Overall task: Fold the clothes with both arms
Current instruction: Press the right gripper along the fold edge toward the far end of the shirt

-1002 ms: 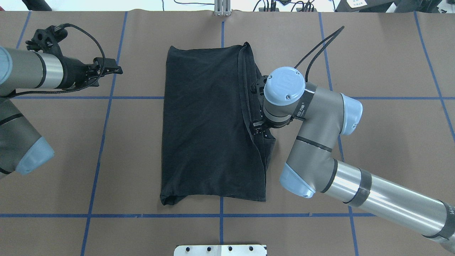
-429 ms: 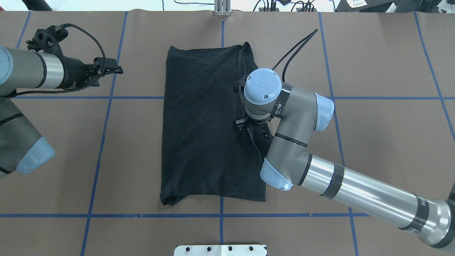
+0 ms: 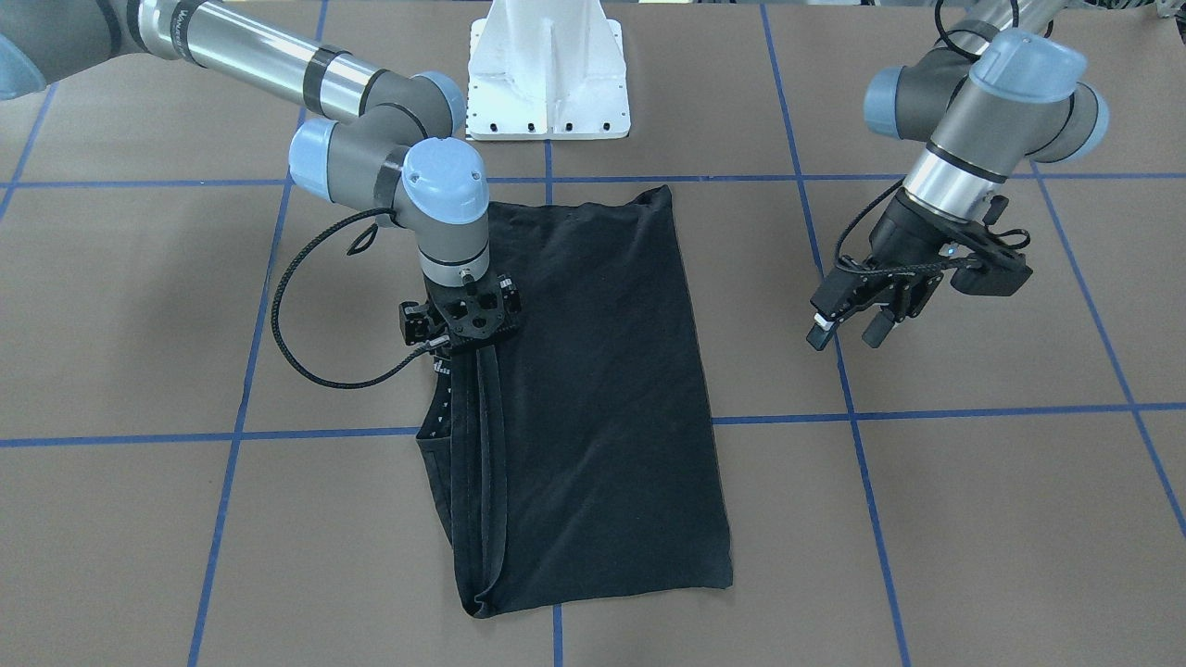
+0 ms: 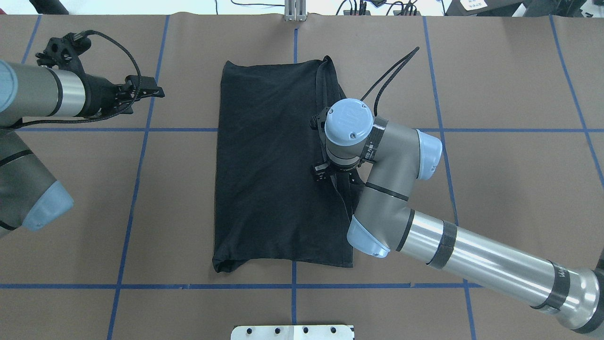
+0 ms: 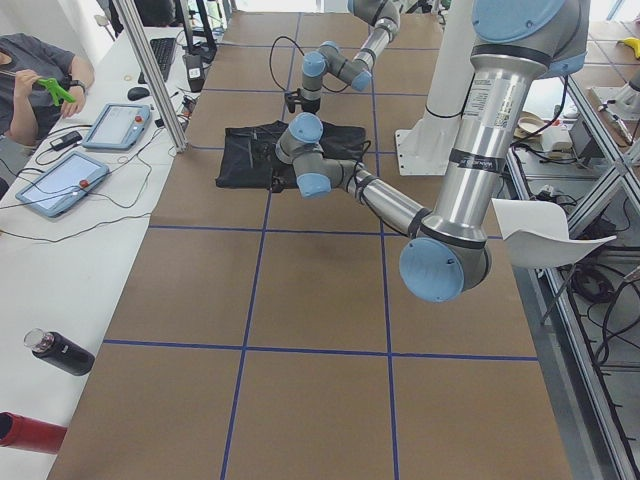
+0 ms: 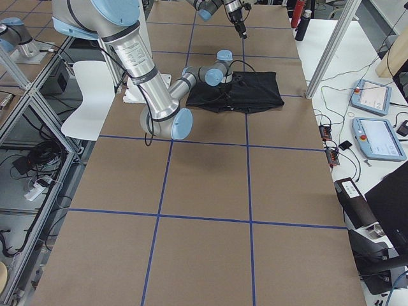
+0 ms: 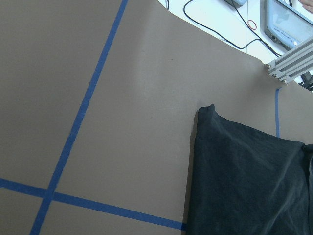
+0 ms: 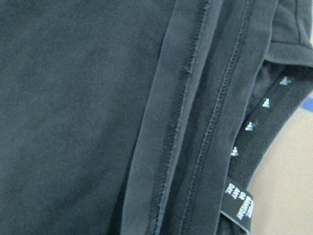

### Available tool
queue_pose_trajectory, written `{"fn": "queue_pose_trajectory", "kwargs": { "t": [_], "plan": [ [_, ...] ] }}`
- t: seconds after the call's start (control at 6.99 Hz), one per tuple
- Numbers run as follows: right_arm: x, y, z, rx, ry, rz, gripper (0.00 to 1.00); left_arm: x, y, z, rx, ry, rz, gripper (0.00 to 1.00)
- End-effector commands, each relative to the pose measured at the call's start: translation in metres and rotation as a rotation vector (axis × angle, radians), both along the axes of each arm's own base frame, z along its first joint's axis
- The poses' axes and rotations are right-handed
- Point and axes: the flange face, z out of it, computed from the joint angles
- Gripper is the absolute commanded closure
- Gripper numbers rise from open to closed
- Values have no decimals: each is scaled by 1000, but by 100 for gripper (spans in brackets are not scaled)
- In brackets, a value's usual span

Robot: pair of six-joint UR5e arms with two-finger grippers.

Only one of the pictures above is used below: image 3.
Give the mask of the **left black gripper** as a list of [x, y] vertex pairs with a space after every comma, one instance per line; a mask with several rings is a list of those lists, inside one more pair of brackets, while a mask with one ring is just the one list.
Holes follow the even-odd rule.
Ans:
[[809, 345], [825, 350], [842, 322], [873, 304], [878, 315], [863, 330], [866, 347], [881, 347], [897, 325], [918, 317], [943, 282], [944, 272], [958, 269], [963, 262], [963, 258], [944, 253], [954, 243], [940, 228], [944, 222], [917, 207], [905, 191], [894, 191], [869, 233], [868, 274], [836, 267], [814, 291]]

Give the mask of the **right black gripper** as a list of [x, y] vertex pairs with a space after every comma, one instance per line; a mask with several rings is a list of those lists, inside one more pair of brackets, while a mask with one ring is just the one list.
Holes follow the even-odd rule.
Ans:
[[441, 333], [441, 317], [431, 301], [398, 304], [398, 332], [407, 347], [422, 345]]

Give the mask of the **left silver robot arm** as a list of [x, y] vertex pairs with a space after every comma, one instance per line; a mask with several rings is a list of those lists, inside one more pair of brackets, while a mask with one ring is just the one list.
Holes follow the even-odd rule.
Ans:
[[997, 231], [1005, 182], [1020, 163], [1089, 155], [1105, 136], [1108, 104], [1083, 81], [1084, 55], [1051, 42], [1060, 1], [978, 1], [914, 65], [886, 68], [863, 95], [865, 126], [919, 141], [922, 155], [873, 199], [881, 208], [863, 260], [833, 250], [814, 291], [806, 342], [827, 347], [852, 315], [880, 347], [919, 316], [945, 274], [967, 296], [1013, 296], [1032, 275], [1029, 233]]

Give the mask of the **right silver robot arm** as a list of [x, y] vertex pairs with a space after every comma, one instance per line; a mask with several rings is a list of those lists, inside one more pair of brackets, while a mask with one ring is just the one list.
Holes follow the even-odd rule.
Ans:
[[221, 1], [5, 1], [1, 19], [5, 100], [149, 53], [301, 104], [293, 182], [414, 233], [428, 303], [404, 309], [404, 338], [478, 347], [510, 320], [490, 267], [486, 165], [455, 136], [466, 106], [448, 76], [404, 77]]

